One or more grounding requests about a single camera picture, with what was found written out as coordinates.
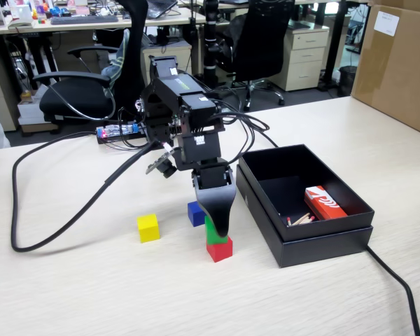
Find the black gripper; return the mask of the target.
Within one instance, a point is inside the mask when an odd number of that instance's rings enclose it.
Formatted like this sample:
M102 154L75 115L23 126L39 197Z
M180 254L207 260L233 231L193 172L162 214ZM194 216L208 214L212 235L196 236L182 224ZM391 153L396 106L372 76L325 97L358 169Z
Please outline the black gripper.
M232 170L223 159L203 161L192 172L197 202L220 237L228 235L230 210L236 195Z

